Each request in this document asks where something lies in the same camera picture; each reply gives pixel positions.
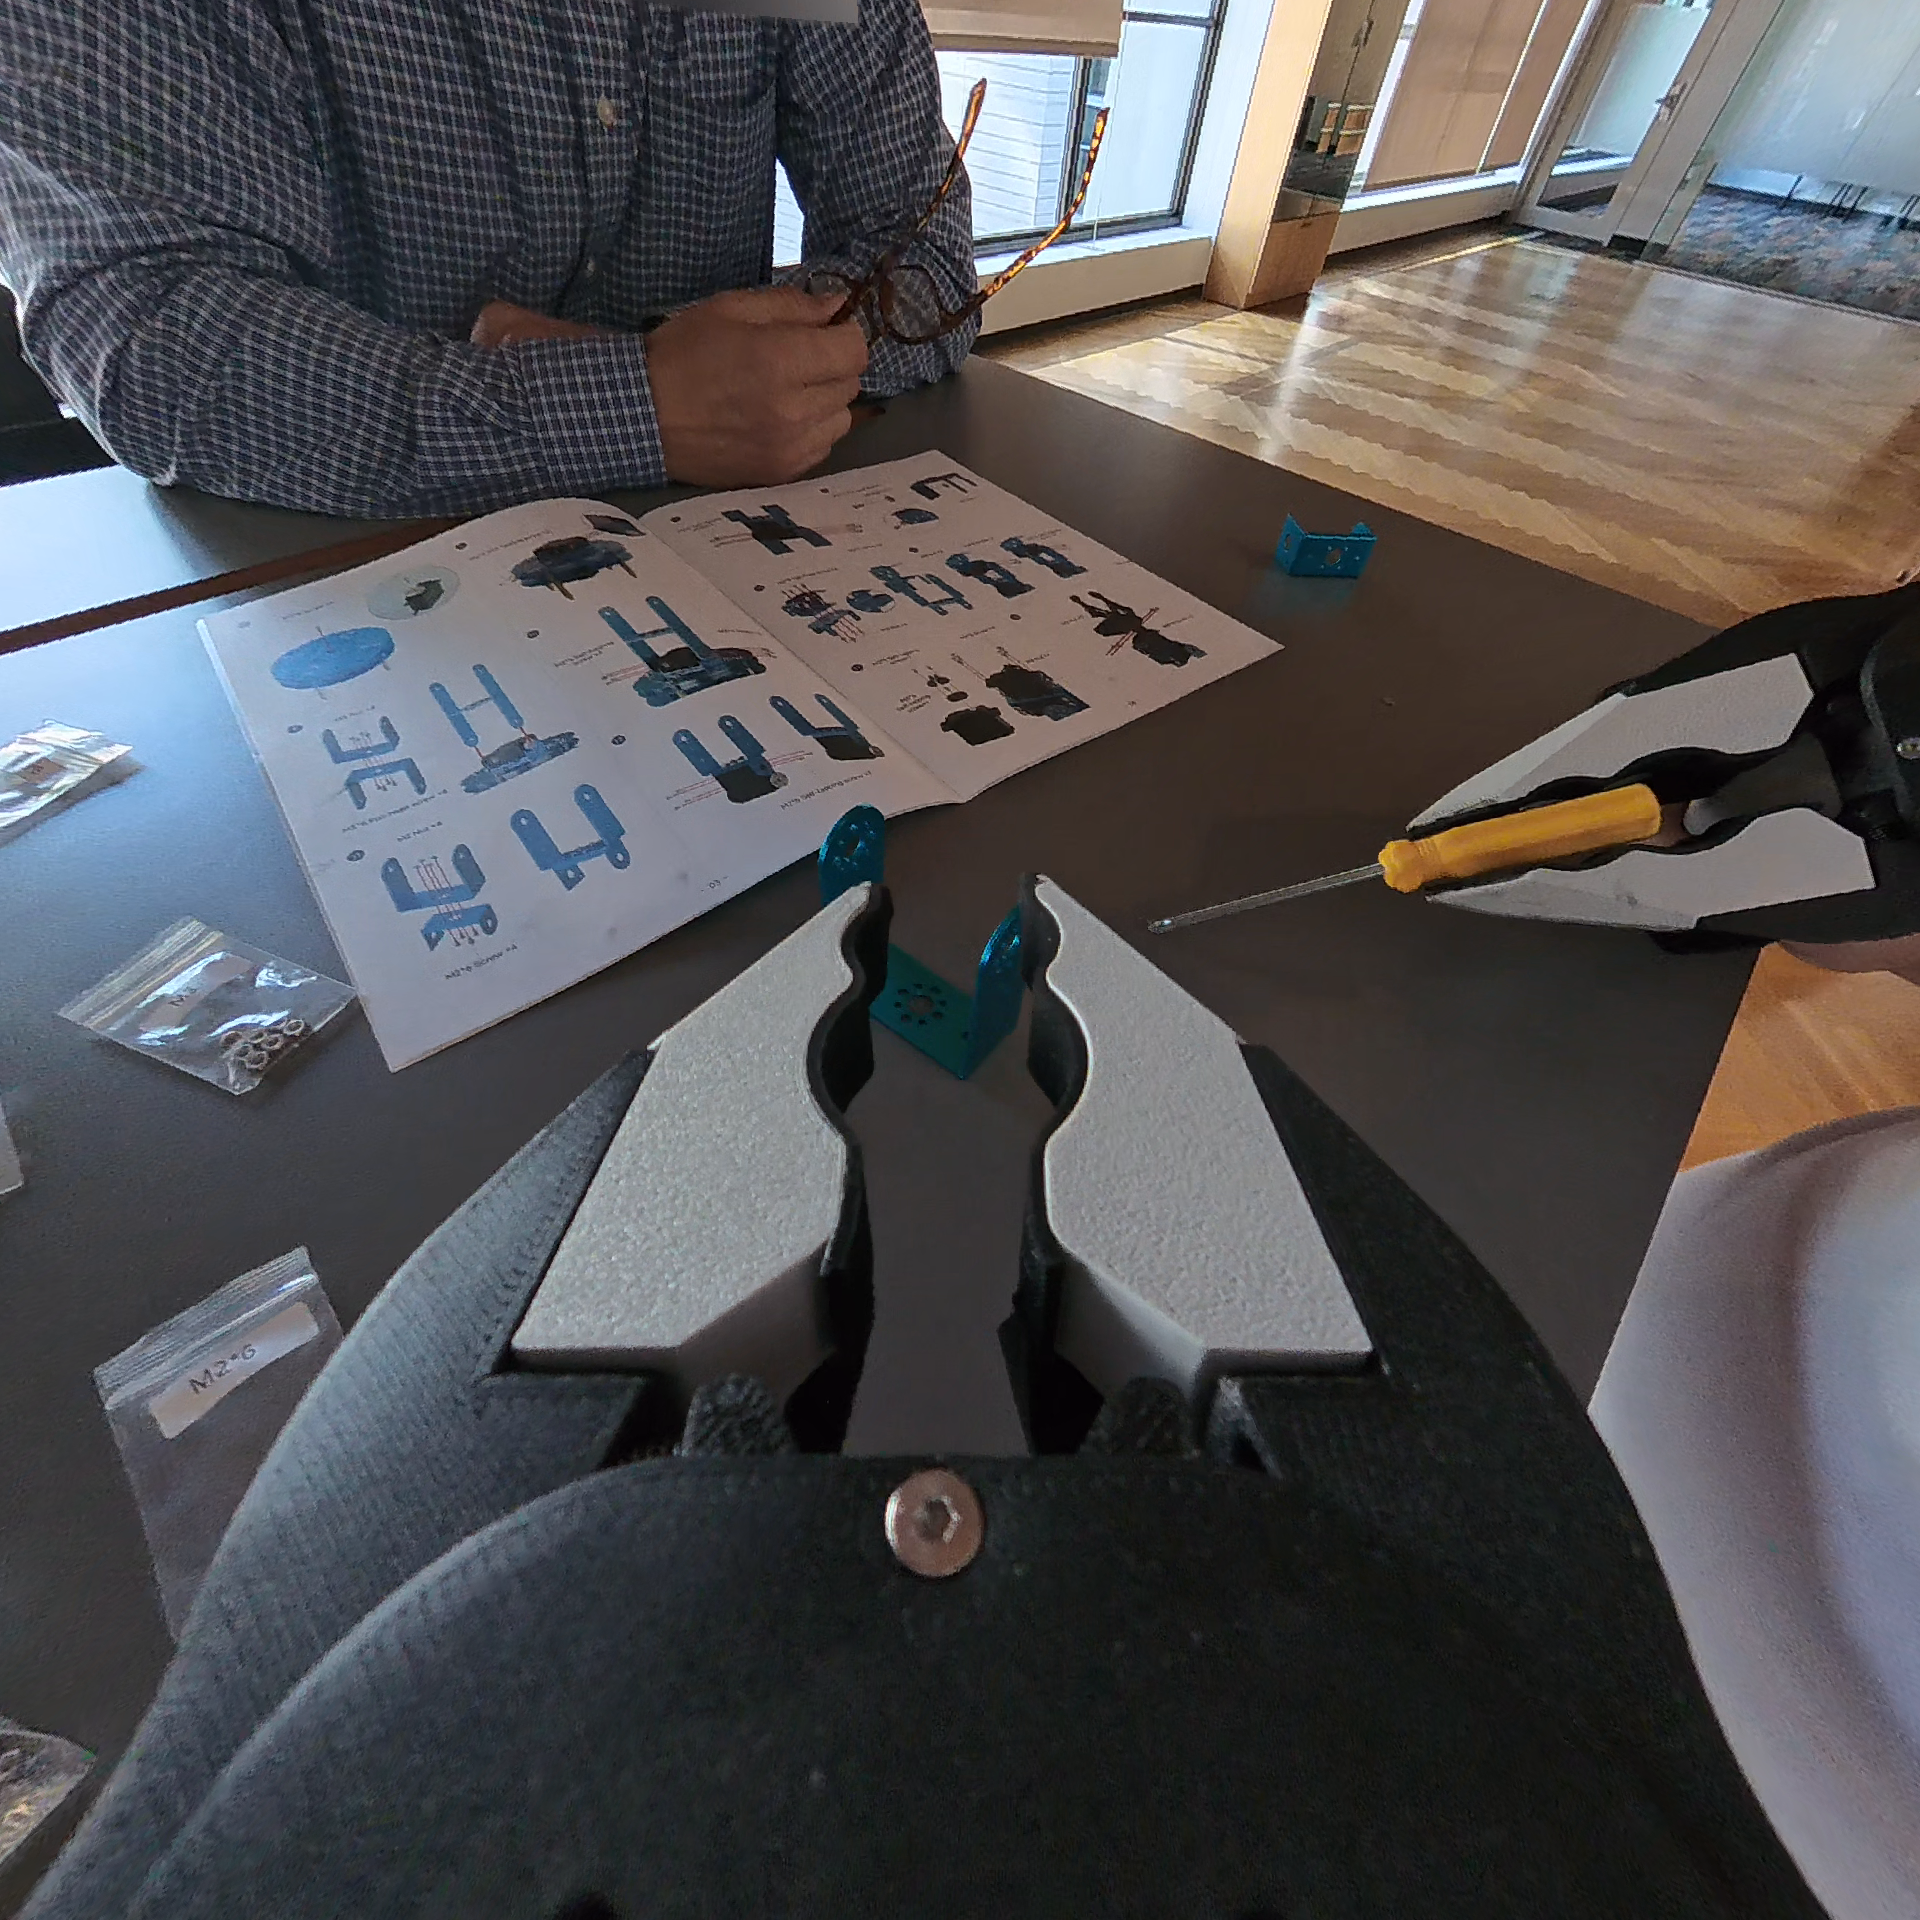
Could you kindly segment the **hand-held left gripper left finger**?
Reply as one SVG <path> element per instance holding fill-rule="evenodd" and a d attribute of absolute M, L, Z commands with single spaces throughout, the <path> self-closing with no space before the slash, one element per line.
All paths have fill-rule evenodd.
<path fill-rule="evenodd" d="M 519 1322 L 545 1371 L 645 1371 L 683 1411 L 753 1376 L 805 1451 L 846 1442 L 873 1332 L 848 1105 L 873 1074 L 888 897 L 859 883 L 669 1027 Z"/>

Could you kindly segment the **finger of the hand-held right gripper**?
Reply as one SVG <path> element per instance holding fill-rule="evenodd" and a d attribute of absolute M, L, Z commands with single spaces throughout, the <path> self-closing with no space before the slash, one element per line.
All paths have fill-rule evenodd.
<path fill-rule="evenodd" d="M 1636 849 L 1591 869 L 1532 869 L 1433 889 L 1429 900 L 1505 920 L 1679 930 L 1719 915 L 1872 888 L 1859 835 L 1809 807 L 1789 807 L 1712 849 Z"/>
<path fill-rule="evenodd" d="M 1429 828 L 1469 810 L 1520 805 L 1567 778 L 1625 779 L 1625 765 L 1655 752 L 1773 752 L 1813 704 L 1796 657 L 1773 657 L 1719 675 L 1643 693 L 1611 693 L 1566 725 L 1453 787 L 1408 828 Z"/>

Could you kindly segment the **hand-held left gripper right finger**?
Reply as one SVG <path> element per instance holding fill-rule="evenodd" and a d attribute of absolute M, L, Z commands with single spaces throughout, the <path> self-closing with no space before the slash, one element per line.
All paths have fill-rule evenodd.
<path fill-rule="evenodd" d="M 1235 1031 L 1049 879 L 1019 953 L 1049 1119 L 999 1335 L 1029 1447 L 1075 1451 L 1137 1379 L 1197 1423 L 1222 1376 L 1371 1365 Z"/>

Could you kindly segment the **orange-handled screwdriver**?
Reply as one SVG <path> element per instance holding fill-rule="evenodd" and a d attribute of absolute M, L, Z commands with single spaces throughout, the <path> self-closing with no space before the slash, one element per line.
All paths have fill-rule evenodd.
<path fill-rule="evenodd" d="M 1152 920 L 1148 930 L 1168 932 L 1220 922 L 1364 880 L 1381 880 L 1396 895 L 1429 895 L 1484 875 L 1545 866 L 1563 857 L 1640 847 L 1655 839 L 1661 828 L 1664 805 L 1649 787 L 1601 789 L 1575 801 L 1523 807 L 1488 821 L 1398 839 L 1381 849 L 1379 859 L 1369 866 Z"/>

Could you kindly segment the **long blue U bracket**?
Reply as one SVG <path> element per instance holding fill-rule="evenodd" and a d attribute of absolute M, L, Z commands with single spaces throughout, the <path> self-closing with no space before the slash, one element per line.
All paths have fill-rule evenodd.
<path fill-rule="evenodd" d="M 817 856 L 820 900 L 838 899 L 856 883 L 883 883 L 885 821 L 875 807 L 852 807 L 828 832 Z M 990 936 L 972 989 L 931 971 L 896 944 L 870 1016 L 901 1040 L 924 1051 L 957 1080 L 976 1068 L 1014 1031 L 1023 995 L 1021 911 L 1014 907 Z"/>

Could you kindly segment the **person's right hand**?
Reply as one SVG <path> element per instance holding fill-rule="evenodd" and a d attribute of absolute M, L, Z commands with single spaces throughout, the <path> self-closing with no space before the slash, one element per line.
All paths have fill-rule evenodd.
<path fill-rule="evenodd" d="M 1920 938 L 1917 932 L 1849 944 L 1777 944 L 1789 959 L 1813 970 L 1832 973 L 1885 973 L 1917 988 Z"/>

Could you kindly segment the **printed instruction booklet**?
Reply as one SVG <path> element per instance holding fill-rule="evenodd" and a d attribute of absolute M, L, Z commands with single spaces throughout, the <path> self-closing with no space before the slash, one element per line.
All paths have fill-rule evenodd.
<path fill-rule="evenodd" d="M 393 1071 L 1276 652 L 940 450 L 513 508 L 201 633 Z"/>

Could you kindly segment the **scattered small clear screw bags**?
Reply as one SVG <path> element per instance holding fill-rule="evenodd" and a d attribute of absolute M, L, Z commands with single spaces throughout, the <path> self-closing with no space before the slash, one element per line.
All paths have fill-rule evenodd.
<path fill-rule="evenodd" d="M 62 1017 L 237 1098 L 349 1002 L 337 980 L 181 920 Z M 318 1271 L 294 1249 L 94 1369 L 171 1639 L 265 1455 L 340 1343 Z"/>

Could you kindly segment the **tortoiseshell eyeglasses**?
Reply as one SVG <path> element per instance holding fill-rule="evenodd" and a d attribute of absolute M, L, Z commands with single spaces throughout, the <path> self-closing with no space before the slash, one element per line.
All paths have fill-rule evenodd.
<path fill-rule="evenodd" d="M 993 300 L 1016 274 L 1021 274 L 1041 252 L 1054 247 L 1075 225 L 1097 167 L 1102 140 L 1110 113 L 1102 106 L 1091 124 L 1085 149 L 1080 154 L 1078 173 L 1063 216 L 1040 237 L 1027 244 L 1014 258 L 993 276 L 977 284 L 977 289 L 961 301 L 949 301 L 941 287 L 918 263 L 915 250 L 926 228 L 949 202 L 960 173 L 964 171 L 964 156 L 976 131 L 976 121 L 988 98 L 988 82 L 976 81 L 961 117 L 960 132 L 952 141 L 952 156 L 945 164 L 943 179 L 924 207 L 924 213 L 912 220 L 901 234 L 875 257 L 875 261 L 859 274 L 838 272 L 820 265 L 808 265 L 799 272 L 799 287 L 812 297 L 837 300 L 835 322 L 856 322 L 869 345 L 885 340 L 901 345 L 933 345 L 964 324 L 968 324 L 980 309 Z"/>

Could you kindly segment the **beige roller blinds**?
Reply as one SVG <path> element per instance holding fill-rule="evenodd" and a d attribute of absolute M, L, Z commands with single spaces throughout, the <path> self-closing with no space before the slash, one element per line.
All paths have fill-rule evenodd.
<path fill-rule="evenodd" d="M 918 3 L 940 53 L 1113 58 L 1121 0 Z"/>

